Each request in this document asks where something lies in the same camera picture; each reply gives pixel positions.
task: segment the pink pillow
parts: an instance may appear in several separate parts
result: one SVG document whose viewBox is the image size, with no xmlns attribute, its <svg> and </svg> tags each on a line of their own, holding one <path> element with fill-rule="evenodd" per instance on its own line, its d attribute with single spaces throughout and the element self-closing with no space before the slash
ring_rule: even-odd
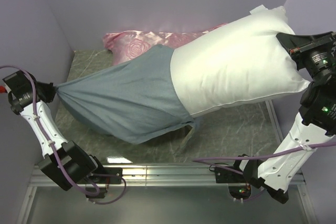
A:
<svg viewBox="0 0 336 224">
<path fill-rule="evenodd" d="M 152 46 L 162 44 L 173 49 L 183 46 L 194 39 L 225 25 L 221 24 L 201 33 L 154 33 L 152 31 L 123 31 L 106 34 L 103 37 L 104 47 L 113 53 L 113 65 L 132 60 Z"/>
</svg>

